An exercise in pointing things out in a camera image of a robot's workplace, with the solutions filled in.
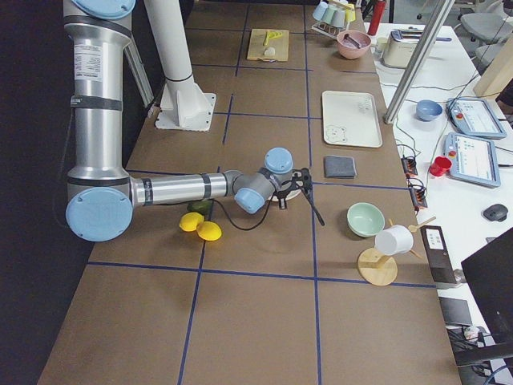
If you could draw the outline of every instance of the yellow fruit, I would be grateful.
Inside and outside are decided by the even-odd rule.
[[[217,241],[223,235],[221,227],[217,223],[205,221],[196,229],[198,235],[205,241]]]
[[[203,215],[199,213],[187,213],[180,219],[180,228],[183,231],[194,231],[203,221]]]

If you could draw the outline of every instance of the red bottle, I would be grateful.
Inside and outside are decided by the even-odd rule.
[[[370,36],[374,36],[376,34],[376,31],[379,27],[379,23],[382,20],[383,12],[385,12],[385,6],[385,0],[378,0],[376,4],[374,4],[372,20],[370,20],[369,30],[367,31],[367,34],[369,34]]]

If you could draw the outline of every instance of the red mug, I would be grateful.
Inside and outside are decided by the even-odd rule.
[[[437,156],[434,163],[430,166],[430,173],[434,176],[442,176],[452,166],[452,162],[445,156]]]

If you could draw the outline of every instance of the brown table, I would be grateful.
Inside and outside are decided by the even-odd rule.
[[[199,2],[187,24],[196,82],[217,94],[208,133],[165,132],[147,120],[128,169],[155,173],[254,172],[273,147],[311,168],[316,205],[272,207],[241,232],[215,206],[224,231],[203,243],[178,228],[185,207],[137,209],[126,233],[91,254],[43,384],[457,384],[459,376],[424,259],[398,256],[392,286],[363,281],[358,254],[373,245],[348,228],[357,201],[395,223],[416,223],[392,127],[378,149],[323,142],[321,93],[365,91],[385,104],[370,53],[341,59],[313,33],[312,6]],[[288,29],[290,60],[244,59],[252,28]],[[362,21],[353,28],[363,28]],[[354,180],[328,180],[325,155],[353,156]],[[232,199],[233,219],[251,225]]]

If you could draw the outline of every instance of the green bowl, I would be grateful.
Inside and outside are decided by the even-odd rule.
[[[385,228],[385,217],[376,206],[359,202],[347,210],[347,223],[356,235],[373,237]]]

